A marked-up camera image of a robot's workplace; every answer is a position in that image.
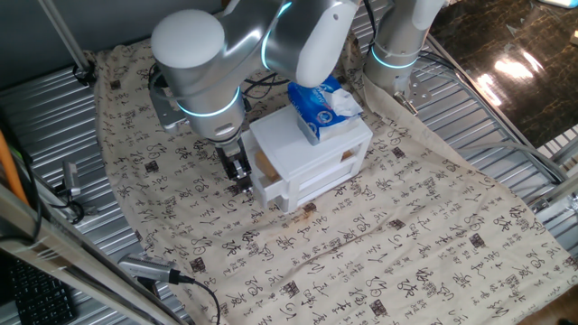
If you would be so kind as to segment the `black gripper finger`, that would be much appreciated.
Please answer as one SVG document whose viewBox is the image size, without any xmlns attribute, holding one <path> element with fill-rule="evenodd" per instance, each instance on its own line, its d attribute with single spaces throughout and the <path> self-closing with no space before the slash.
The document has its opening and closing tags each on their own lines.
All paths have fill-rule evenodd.
<svg viewBox="0 0 578 325">
<path fill-rule="evenodd" d="M 237 186 L 241 190 L 251 190 L 252 180 L 250 178 L 251 169 L 242 159 L 237 160 Z"/>
<path fill-rule="evenodd" d="M 237 187 L 237 192 L 245 192 L 245 190 L 241 190 L 238 186 L 237 186 L 237 165 L 236 164 L 229 164 L 226 166 L 225 168 L 228 178 L 235 182 L 236 187 Z"/>
</svg>

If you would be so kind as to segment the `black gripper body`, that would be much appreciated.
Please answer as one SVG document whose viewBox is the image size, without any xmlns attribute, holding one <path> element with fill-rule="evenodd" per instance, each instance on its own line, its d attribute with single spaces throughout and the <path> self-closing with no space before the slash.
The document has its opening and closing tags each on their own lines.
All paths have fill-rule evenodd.
<svg viewBox="0 0 578 325">
<path fill-rule="evenodd" d="M 238 162 L 243 171 L 247 170 L 247 154 L 240 138 L 227 143 L 216 144 L 219 158 L 227 170 L 237 169 L 235 162 Z"/>
</svg>

